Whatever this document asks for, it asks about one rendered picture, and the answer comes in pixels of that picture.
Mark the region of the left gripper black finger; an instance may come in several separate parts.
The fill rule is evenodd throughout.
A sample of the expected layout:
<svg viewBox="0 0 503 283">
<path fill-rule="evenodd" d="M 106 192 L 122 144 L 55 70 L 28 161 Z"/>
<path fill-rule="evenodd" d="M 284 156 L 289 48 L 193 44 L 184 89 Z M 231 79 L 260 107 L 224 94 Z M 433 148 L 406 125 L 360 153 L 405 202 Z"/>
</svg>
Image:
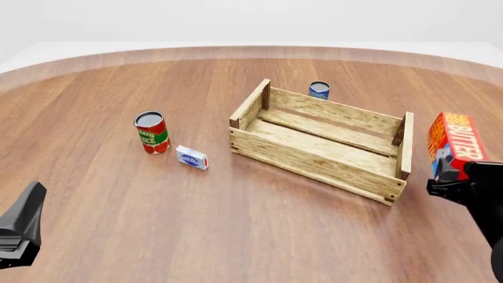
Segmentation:
<svg viewBox="0 0 503 283">
<path fill-rule="evenodd" d="M 0 216 L 0 239 L 30 241 L 41 244 L 41 216 L 47 189 L 32 182 L 18 199 Z"/>
</svg>

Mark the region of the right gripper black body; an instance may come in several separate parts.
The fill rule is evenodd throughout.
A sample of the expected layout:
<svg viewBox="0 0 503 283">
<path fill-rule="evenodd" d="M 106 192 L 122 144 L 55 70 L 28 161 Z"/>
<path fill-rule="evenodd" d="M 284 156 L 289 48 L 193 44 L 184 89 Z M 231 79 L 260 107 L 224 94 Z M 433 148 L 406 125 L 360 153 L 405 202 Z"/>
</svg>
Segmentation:
<svg viewBox="0 0 503 283">
<path fill-rule="evenodd" d="M 463 181 L 439 182 L 429 179 L 426 190 L 429 195 L 441 197 L 467 206 L 476 197 L 503 195 L 503 163 L 467 162 Z"/>
</svg>

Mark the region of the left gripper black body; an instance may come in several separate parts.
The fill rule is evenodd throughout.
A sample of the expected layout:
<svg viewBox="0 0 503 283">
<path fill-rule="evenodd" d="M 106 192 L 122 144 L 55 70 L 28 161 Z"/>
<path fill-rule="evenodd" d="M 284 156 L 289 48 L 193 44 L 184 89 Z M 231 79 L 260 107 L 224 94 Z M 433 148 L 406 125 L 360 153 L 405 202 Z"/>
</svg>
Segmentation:
<svg viewBox="0 0 503 283">
<path fill-rule="evenodd" d="M 41 237 L 0 236 L 0 270 L 31 266 L 41 247 Z"/>
</svg>

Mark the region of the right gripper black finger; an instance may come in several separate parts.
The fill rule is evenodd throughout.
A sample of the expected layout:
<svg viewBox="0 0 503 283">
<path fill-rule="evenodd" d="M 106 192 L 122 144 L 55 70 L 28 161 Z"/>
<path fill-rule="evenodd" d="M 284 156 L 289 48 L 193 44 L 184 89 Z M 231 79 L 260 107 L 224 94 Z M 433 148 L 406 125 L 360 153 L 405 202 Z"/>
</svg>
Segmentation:
<svg viewBox="0 0 503 283">
<path fill-rule="evenodd" d="M 452 167 L 453 154 L 450 148 L 437 150 L 436 153 L 435 180 L 438 182 L 450 182 L 457 179 L 457 169 Z"/>
</svg>

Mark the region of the red butter box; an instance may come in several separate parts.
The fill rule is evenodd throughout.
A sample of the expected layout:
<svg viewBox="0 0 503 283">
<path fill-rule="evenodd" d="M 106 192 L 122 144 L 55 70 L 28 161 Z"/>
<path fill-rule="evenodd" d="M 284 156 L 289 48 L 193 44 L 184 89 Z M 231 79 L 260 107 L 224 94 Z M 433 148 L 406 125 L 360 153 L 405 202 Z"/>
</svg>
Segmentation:
<svg viewBox="0 0 503 283">
<path fill-rule="evenodd" d="M 475 125 L 468 115 L 441 112 L 428 131 L 427 146 L 434 180 L 435 158 L 439 149 L 450 148 L 453 154 L 451 165 L 457 169 L 455 181 L 468 178 L 464 172 L 464 165 L 467 162 L 489 160 Z"/>
</svg>

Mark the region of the wooden slat tray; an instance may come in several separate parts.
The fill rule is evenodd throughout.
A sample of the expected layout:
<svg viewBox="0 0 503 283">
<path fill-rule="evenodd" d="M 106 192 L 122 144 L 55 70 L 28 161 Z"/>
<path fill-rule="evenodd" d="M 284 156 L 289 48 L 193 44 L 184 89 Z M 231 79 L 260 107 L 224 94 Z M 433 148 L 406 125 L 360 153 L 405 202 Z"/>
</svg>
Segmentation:
<svg viewBox="0 0 503 283">
<path fill-rule="evenodd" d="M 402 118 L 274 88 L 264 79 L 229 118 L 229 146 L 254 160 L 392 205 L 412 171 Z"/>
</svg>

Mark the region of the red green tomato sauce can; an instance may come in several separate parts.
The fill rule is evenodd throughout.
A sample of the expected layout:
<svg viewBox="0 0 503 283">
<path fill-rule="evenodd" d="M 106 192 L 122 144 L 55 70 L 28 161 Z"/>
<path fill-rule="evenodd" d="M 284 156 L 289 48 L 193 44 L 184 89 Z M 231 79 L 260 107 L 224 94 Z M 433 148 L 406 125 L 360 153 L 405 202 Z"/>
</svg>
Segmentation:
<svg viewBox="0 0 503 283">
<path fill-rule="evenodd" d="M 135 117 L 134 126 L 147 153 L 157 155 L 170 148 L 171 141 L 161 112 L 141 112 Z"/>
</svg>

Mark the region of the blue yellow tin can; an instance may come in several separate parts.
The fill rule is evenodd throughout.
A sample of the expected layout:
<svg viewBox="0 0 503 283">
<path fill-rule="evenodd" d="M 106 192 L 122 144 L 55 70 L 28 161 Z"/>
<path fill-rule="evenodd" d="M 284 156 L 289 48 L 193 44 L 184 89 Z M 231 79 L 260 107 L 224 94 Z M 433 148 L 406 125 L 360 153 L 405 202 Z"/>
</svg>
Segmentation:
<svg viewBox="0 0 503 283">
<path fill-rule="evenodd" d="M 308 95 L 327 101 L 329 98 L 330 85 L 326 82 L 312 82 L 309 86 Z"/>
</svg>

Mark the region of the small white blue box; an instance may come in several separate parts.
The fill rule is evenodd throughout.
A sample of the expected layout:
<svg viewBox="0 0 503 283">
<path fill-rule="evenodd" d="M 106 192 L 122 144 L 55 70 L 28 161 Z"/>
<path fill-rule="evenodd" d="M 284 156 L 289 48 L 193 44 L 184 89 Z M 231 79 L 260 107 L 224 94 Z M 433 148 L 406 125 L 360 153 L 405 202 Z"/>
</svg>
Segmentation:
<svg viewBox="0 0 503 283">
<path fill-rule="evenodd" d="M 196 150 L 186 148 L 183 145 L 179 145 L 176 148 L 176 153 L 179 162 L 188 164 L 189 166 L 195 167 L 197 169 L 201 169 L 202 171 L 207 170 L 207 155 L 197 152 Z"/>
</svg>

